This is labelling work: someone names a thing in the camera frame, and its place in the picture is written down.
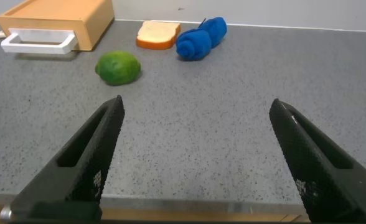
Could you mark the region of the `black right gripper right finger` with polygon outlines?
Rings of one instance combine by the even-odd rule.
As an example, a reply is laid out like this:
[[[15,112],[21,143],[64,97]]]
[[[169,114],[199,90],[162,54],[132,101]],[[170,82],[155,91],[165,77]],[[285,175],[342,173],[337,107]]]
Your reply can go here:
[[[269,116],[310,221],[366,222],[366,168],[293,106]]]

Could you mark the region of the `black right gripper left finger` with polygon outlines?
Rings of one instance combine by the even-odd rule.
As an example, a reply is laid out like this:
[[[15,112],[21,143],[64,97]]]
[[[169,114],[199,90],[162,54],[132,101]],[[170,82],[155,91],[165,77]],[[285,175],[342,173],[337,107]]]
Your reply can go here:
[[[121,96],[103,103],[10,204],[14,222],[99,221],[124,119]]]

